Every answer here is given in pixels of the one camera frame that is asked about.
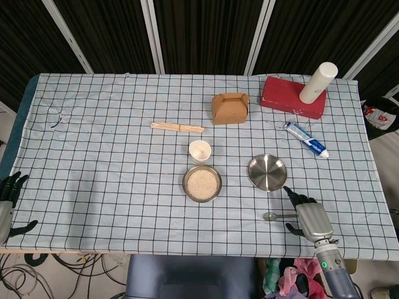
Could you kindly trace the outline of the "colourful cloth pile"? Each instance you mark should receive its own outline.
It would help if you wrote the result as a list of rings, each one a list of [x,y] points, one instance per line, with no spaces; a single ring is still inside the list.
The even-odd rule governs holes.
[[[329,299],[317,280],[322,269],[316,259],[268,258],[259,267],[262,299]]]

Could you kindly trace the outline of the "metal bowl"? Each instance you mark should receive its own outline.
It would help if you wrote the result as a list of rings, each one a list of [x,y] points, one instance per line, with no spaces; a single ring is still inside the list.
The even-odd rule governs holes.
[[[218,181],[218,189],[217,189],[217,191],[216,191],[216,194],[215,194],[213,197],[211,197],[210,199],[206,200],[206,201],[199,201],[199,200],[195,199],[193,196],[191,196],[191,195],[189,194],[188,189],[187,189],[187,181],[188,181],[189,176],[190,176],[193,172],[195,172],[195,171],[197,171],[197,170],[200,170],[200,169],[206,169],[206,170],[208,170],[208,171],[211,171],[211,172],[215,175],[215,177],[216,177],[216,179],[217,179],[217,181]],[[220,190],[221,190],[221,187],[222,187],[222,180],[221,180],[220,174],[219,174],[219,173],[217,172],[217,170],[215,170],[213,167],[208,166],[208,165],[197,165],[197,166],[194,166],[194,167],[192,167],[191,169],[187,170],[186,173],[183,175],[182,186],[183,186],[183,190],[184,190],[185,194],[186,194],[191,200],[193,200],[193,201],[195,201],[195,202],[199,202],[199,203],[202,203],[202,202],[209,202],[209,201],[212,201],[214,198],[216,198],[216,197],[218,196],[218,194],[219,194],[219,192],[220,192]]]

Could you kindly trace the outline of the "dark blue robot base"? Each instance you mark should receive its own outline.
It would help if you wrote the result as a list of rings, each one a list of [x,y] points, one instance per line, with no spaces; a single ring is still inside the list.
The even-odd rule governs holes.
[[[144,255],[130,257],[126,299],[259,299],[250,257]]]

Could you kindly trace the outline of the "brown cardboard takeaway box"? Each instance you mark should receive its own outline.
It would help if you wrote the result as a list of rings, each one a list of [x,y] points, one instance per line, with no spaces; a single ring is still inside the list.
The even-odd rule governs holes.
[[[249,95],[221,93],[212,99],[213,125],[244,123],[248,116]]]

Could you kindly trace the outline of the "blue checkered tablecloth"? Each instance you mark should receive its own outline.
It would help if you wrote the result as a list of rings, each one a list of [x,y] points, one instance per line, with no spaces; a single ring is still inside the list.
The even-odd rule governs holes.
[[[9,174],[29,180],[14,225],[37,220],[8,250],[311,257],[312,244],[266,211],[293,211],[283,190],[265,192],[248,176],[260,154],[287,167],[286,185],[328,213],[347,259],[399,260],[367,140],[357,83],[336,79],[318,120],[260,106],[265,75],[42,74]],[[244,123],[213,125],[212,99],[249,95]],[[322,143],[316,156],[284,129],[297,123]],[[202,134],[159,130],[153,122],[200,126]],[[211,156],[194,162],[204,140]],[[213,167],[222,187],[209,202],[184,192],[183,175]]]

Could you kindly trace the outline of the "white paper cup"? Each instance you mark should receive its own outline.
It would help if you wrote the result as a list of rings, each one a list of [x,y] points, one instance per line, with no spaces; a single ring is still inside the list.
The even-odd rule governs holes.
[[[211,156],[211,146],[204,140],[194,140],[188,148],[189,154],[197,164],[205,163]]]

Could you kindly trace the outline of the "dark blue table pad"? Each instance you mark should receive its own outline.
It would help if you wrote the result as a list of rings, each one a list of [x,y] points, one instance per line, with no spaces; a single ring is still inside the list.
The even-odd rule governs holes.
[[[16,156],[21,143],[22,132],[24,124],[26,122],[27,115],[36,92],[37,84],[39,81],[39,75],[34,76],[28,82],[24,91],[21,104],[14,121],[9,141],[7,142],[5,152],[0,162],[0,179],[4,179],[9,175],[12,170],[12,166],[16,160]]]

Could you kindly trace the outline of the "white blue toothpaste tube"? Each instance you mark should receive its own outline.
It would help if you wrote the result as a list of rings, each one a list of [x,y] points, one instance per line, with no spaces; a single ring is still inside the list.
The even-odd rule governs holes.
[[[304,145],[306,145],[316,156],[324,159],[329,158],[329,152],[327,151],[326,147],[317,139],[313,138],[297,123],[288,121],[284,125],[284,129],[296,139],[301,141]]]

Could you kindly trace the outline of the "red block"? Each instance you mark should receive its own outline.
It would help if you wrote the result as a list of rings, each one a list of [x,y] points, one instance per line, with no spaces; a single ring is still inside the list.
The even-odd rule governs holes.
[[[324,114],[327,91],[324,90],[313,103],[307,104],[299,98],[304,87],[303,83],[268,76],[260,105],[317,120]]]

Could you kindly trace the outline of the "wooden chopstick bundle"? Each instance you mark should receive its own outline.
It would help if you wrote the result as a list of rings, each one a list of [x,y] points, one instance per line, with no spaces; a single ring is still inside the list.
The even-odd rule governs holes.
[[[153,129],[177,131],[177,132],[183,132],[183,133],[202,134],[204,132],[204,128],[200,127],[200,126],[179,125],[176,123],[153,122],[153,123],[151,123],[150,127]]]

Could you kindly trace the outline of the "black partition screen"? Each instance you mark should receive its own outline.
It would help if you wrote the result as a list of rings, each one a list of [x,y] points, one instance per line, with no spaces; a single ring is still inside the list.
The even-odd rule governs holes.
[[[140,0],[53,0],[95,73],[152,74]],[[167,74],[242,75],[265,0],[153,0]],[[255,74],[343,77],[399,13],[399,0],[275,0]],[[84,71],[42,0],[0,0],[0,101],[17,110],[41,73]]]

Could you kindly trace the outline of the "white cylindrical bottle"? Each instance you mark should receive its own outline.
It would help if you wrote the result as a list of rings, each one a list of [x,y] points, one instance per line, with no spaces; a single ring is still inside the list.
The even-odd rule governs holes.
[[[300,100],[305,104],[315,102],[317,97],[327,88],[329,83],[338,74],[337,66],[332,62],[321,63],[310,80],[305,84],[299,94]]]

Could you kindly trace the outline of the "black bag with red print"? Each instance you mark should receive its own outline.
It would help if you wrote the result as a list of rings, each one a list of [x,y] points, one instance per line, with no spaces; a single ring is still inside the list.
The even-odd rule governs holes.
[[[362,103],[369,140],[399,130],[399,102],[391,98],[369,98]]]

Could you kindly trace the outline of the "metal spoon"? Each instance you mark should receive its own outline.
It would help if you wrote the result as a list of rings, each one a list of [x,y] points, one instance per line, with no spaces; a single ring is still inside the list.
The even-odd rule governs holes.
[[[265,214],[263,214],[263,219],[265,221],[277,221],[279,219],[291,219],[291,218],[296,218],[297,214],[286,214],[286,215],[280,215],[280,214],[276,214],[274,212],[267,212]]]

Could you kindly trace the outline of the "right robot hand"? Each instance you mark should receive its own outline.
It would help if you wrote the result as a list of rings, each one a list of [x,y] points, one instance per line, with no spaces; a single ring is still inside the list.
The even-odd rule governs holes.
[[[288,231],[296,236],[305,237],[313,243],[330,240],[334,230],[323,205],[313,197],[298,194],[287,186],[283,188],[294,206],[299,222],[298,229],[287,223]]]

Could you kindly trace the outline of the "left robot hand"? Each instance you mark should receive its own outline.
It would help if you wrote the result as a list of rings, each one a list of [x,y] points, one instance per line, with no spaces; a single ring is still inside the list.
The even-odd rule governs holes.
[[[38,224],[37,220],[31,221],[24,227],[12,228],[12,218],[22,185],[29,179],[29,175],[21,176],[18,171],[12,176],[0,181],[0,245],[11,237],[24,235]]]

